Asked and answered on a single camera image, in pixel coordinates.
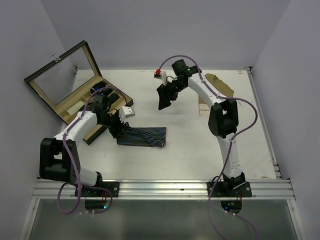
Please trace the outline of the navy striped underwear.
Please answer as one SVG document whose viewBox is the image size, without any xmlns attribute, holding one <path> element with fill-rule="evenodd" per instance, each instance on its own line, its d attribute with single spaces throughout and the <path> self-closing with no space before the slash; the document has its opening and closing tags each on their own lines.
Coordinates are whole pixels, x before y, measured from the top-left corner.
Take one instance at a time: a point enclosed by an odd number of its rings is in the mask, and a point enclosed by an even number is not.
<svg viewBox="0 0 320 240">
<path fill-rule="evenodd" d="M 123 146 L 163 148 L 167 143 L 167 128 L 129 127 L 126 136 L 118 138 L 116 142 Z"/>
</svg>

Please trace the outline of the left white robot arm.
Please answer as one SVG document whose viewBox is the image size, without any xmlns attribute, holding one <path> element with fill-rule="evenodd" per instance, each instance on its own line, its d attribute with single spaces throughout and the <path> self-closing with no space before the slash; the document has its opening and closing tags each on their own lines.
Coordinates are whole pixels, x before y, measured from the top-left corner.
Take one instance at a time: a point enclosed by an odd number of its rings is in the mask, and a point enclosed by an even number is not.
<svg viewBox="0 0 320 240">
<path fill-rule="evenodd" d="M 123 138 L 129 127 L 126 119 L 135 115 L 130 106 L 111 107 L 111 98 L 101 94 L 84 105 L 75 119 L 59 134 L 40 143 L 39 177 L 46 180 L 86 186 L 92 196 L 103 193 L 104 184 L 97 171 L 81 167 L 79 143 L 85 135 L 101 125 L 115 139 Z"/>
</svg>

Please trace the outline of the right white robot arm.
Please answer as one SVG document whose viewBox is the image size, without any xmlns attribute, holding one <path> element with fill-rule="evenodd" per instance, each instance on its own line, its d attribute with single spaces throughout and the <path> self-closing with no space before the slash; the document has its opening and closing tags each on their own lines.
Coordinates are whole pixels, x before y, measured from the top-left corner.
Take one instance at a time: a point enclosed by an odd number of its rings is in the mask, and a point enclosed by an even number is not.
<svg viewBox="0 0 320 240">
<path fill-rule="evenodd" d="M 172 81 L 167 80 L 166 72 L 160 68 L 154 73 L 154 78 L 162 80 L 162 84 L 156 89 L 159 95 L 158 109 L 169 107 L 177 99 L 178 93 L 187 87 L 204 100 L 210 108 L 208 128 L 218 140 L 223 159 L 223 180 L 217 180 L 213 189 L 221 191 L 220 195 L 234 197 L 246 184 L 237 146 L 232 139 L 239 125 L 237 101 L 228 99 L 215 89 L 197 66 L 189 67 L 183 59 L 177 60 L 171 66 L 176 75 Z"/>
</svg>

